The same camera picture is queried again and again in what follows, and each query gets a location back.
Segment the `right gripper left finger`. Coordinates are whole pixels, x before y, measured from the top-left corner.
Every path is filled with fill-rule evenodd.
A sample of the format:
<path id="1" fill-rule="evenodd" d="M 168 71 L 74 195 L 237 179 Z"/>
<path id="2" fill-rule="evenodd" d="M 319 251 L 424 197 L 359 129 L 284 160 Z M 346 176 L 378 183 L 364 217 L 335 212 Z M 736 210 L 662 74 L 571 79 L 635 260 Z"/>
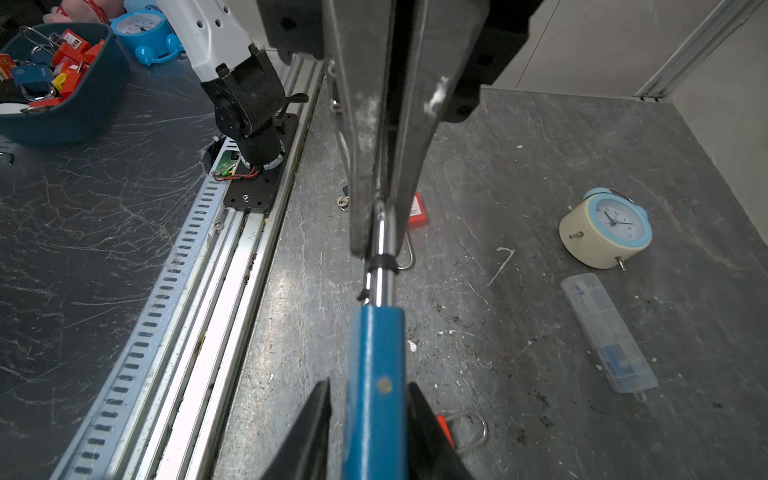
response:
<path id="1" fill-rule="evenodd" d="M 317 382 L 262 480 L 327 477 L 331 382 Z"/>

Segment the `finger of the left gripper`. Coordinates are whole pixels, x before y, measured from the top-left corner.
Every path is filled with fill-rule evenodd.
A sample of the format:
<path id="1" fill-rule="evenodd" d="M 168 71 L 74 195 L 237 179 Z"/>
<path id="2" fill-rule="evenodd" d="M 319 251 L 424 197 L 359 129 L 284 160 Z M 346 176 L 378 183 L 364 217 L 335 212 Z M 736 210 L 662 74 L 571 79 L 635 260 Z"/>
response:
<path id="1" fill-rule="evenodd" d="M 426 154 L 490 11 L 488 1 L 416 1 L 396 87 L 387 208 L 401 249 Z"/>
<path id="2" fill-rule="evenodd" d="M 369 248 L 376 173 L 382 154 L 391 1 L 325 1 L 326 52 L 333 60 L 349 160 L 350 251 L 357 258 Z"/>

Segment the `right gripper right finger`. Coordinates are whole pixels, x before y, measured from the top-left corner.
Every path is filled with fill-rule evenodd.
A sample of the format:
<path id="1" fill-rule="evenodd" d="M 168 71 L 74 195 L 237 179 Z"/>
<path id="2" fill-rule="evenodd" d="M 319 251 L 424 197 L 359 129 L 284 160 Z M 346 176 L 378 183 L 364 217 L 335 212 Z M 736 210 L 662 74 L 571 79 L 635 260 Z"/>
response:
<path id="1" fill-rule="evenodd" d="M 406 418 L 410 479 L 472 479 L 415 382 L 407 385 Z"/>

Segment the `blue padlock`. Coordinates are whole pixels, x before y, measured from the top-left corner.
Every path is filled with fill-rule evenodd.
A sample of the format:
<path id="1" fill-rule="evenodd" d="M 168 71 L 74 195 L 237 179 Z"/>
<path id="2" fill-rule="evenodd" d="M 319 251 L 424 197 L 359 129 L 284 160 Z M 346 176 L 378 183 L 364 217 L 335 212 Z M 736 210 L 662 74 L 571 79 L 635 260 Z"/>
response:
<path id="1" fill-rule="evenodd" d="M 366 295 L 351 322 L 343 479 L 406 479 L 405 314 L 395 306 L 396 220 L 374 203 Z"/>

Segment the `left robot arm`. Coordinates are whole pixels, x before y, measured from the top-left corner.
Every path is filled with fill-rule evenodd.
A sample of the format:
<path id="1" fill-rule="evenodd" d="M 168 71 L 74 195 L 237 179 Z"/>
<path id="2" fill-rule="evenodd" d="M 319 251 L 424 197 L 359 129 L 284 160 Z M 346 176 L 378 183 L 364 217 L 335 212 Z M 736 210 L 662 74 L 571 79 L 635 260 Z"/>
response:
<path id="1" fill-rule="evenodd" d="M 286 104 L 265 49 L 227 1 L 164 1 L 214 104 L 221 132 L 249 159 Z M 268 45 L 329 64 L 350 198 L 350 250 L 372 253 L 375 214 L 400 251 L 437 126 L 490 11 L 486 1 L 261 1 Z"/>

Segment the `silver hex key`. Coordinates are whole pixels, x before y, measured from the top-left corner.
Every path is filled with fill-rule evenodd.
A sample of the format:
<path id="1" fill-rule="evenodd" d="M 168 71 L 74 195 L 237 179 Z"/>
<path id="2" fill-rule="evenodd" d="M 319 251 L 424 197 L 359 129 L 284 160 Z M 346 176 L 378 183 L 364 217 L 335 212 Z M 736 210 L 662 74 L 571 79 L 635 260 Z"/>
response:
<path id="1" fill-rule="evenodd" d="M 488 281 L 488 283 L 487 283 L 488 286 L 491 286 L 495 282 L 495 280 L 498 278 L 498 276 L 501 274 L 501 272 L 505 269 L 505 267 L 510 262 L 510 260 L 513 258 L 513 256 L 515 255 L 515 252 L 516 252 L 515 249 L 507 248 L 507 247 L 497 247 L 496 251 L 500 252 L 500 253 L 504 253 L 506 255 L 506 257 L 499 264 L 496 272 L 491 277 L 491 279 Z"/>

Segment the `red padlock long shackle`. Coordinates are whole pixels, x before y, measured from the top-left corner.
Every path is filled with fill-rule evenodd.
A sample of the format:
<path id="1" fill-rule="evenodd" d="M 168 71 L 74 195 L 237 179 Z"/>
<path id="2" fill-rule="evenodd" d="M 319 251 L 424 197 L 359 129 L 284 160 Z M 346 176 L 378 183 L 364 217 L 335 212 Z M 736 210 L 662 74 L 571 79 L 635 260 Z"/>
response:
<path id="1" fill-rule="evenodd" d="M 407 253 L 408 258 L 405 264 L 398 265 L 399 271 L 410 270 L 415 265 L 416 257 L 413 251 L 412 241 L 410 238 L 410 229 L 423 227 L 427 224 L 427 221 L 428 221 L 428 217 L 427 217 L 423 202 L 421 200 L 420 194 L 416 192 L 414 194 L 414 198 L 411 204 L 408 227 L 405 233 L 405 251 Z"/>

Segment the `blue alarm clock background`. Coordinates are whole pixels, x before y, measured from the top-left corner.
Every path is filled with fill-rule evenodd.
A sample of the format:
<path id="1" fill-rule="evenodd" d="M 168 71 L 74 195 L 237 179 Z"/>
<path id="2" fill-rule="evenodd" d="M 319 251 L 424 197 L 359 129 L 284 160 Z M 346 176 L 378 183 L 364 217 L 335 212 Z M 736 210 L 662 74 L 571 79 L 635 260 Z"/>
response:
<path id="1" fill-rule="evenodd" d="M 125 49 L 145 66 L 177 58 L 184 47 L 167 18 L 157 10 L 137 10 L 115 18 L 110 24 Z"/>

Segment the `teal storage bin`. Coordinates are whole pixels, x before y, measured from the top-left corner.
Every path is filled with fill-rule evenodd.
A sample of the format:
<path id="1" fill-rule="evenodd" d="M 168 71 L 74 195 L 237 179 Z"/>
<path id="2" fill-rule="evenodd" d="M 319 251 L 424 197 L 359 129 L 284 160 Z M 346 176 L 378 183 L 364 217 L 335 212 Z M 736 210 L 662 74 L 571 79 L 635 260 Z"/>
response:
<path id="1" fill-rule="evenodd" d="M 63 146 L 98 134 L 130 73 L 103 23 L 22 27 L 1 50 L 1 135 Z"/>

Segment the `aluminium rail front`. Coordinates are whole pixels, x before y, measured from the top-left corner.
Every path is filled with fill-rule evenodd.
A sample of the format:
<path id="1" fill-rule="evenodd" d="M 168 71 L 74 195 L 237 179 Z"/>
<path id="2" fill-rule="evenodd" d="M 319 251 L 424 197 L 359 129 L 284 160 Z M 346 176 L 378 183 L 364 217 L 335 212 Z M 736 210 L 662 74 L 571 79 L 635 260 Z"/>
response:
<path id="1" fill-rule="evenodd" d="M 324 76 L 294 57 L 285 89 L 287 156 L 272 208 L 238 210 L 206 178 L 123 352 L 61 462 L 57 479 L 205 479 L 253 327 Z"/>

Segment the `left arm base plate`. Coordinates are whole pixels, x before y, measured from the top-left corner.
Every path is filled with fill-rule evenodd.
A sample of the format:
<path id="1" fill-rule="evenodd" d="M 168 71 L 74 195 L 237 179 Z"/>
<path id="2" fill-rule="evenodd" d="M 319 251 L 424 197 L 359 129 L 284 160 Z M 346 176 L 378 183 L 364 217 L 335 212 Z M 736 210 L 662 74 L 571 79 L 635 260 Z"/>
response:
<path id="1" fill-rule="evenodd" d="M 215 186 L 225 187 L 226 192 L 222 200 L 224 207 L 264 215 L 272 210 L 298 123 L 299 117 L 296 114 L 287 113 L 283 117 L 284 128 L 279 133 L 284 148 L 283 161 L 275 168 L 261 170 L 252 178 L 246 178 L 250 170 L 246 168 L 237 145 L 231 139 L 221 137 L 212 144 L 209 148 L 211 167 L 215 168 L 224 162 L 225 166 L 234 165 L 234 174 L 242 176 L 242 179 L 214 181 Z"/>

